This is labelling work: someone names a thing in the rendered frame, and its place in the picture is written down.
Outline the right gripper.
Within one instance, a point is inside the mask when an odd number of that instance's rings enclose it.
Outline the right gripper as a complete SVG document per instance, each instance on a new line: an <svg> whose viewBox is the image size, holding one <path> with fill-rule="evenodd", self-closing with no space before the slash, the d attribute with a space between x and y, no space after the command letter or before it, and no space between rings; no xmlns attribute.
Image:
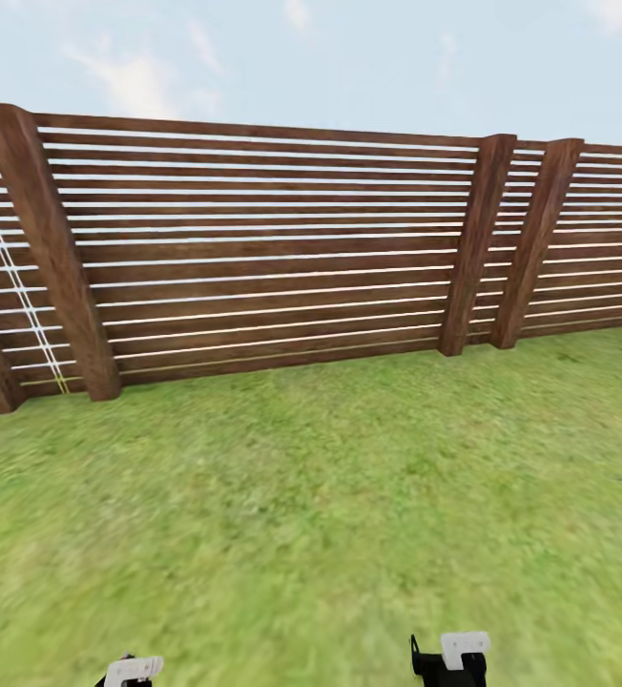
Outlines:
<svg viewBox="0 0 622 687"><path fill-rule="evenodd" d="M421 654L418 644L411 652L415 675L423 675L425 687L487 687L485 662L478 653L462 654L464 670L449 671L441 654Z"/></svg>

